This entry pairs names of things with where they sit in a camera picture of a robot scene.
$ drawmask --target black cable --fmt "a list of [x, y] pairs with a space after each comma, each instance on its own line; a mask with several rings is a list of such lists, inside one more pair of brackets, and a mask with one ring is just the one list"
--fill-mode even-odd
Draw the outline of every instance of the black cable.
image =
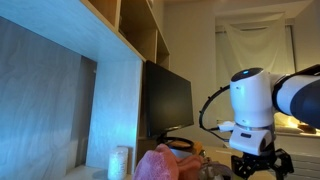
[[227, 85], [225, 87], [221, 87], [220, 90], [218, 90], [217, 92], [215, 92], [212, 96], [208, 97], [207, 102], [203, 105], [201, 111], [200, 111], [200, 116], [199, 116], [199, 126], [201, 129], [215, 135], [217, 138], [219, 138], [220, 140], [224, 141], [224, 142], [229, 142], [229, 139], [225, 139], [220, 137], [218, 134], [214, 133], [213, 131], [219, 130], [219, 127], [214, 127], [214, 128], [210, 128], [207, 129], [206, 127], [204, 127], [203, 122], [202, 122], [202, 117], [204, 115], [204, 112], [206, 111], [206, 109], [208, 108], [208, 106], [210, 105], [210, 103], [213, 101], [213, 99], [215, 99], [217, 96], [219, 96], [221, 93], [223, 93], [224, 91], [230, 89], [230, 85]]

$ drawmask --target monitor stand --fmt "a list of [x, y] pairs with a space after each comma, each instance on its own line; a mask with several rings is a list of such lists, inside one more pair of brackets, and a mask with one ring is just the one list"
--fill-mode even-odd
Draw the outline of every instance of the monitor stand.
[[170, 149], [177, 150], [190, 150], [193, 148], [194, 143], [188, 139], [180, 137], [167, 137], [166, 134], [162, 134], [157, 139], [158, 144], [166, 144]]

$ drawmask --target white curtain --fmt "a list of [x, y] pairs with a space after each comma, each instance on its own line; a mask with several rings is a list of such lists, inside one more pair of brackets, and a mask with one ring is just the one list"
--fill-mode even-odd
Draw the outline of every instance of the white curtain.
[[[261, 67], [278, 74], [295, 71], [290, 29], [285, 28], [284, 16], [268, 27], [239, 29], [224, 22], [225, 32], [216, 33], [217, 85], [230, 83], [231, 77], [240, 70]], [[230, 98], [223, 93], [216, 107], [218, 118], [233, 119]]]

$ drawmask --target ceiling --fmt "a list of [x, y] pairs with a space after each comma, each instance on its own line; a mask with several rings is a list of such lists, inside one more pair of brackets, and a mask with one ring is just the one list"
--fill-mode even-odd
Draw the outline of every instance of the ceiling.
[[265, 16], [265, 21], [274, 20], [279, 17], [279, 13], [284, 13], [286, 19], [295, 18], [313, 0], [164, 0], [165, 5], [179, 5], [182, 3], [195, 3], [211, 1], [213, 10], [219, 19]]

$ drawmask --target pink object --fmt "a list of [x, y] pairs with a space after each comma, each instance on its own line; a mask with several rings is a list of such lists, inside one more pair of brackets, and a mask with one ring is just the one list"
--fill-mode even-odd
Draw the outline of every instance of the pink object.
[[203, 159], [198, 155], [177, 158], [167, 145], [147, 151], [138, 163], [133, 180], [194, 180]]

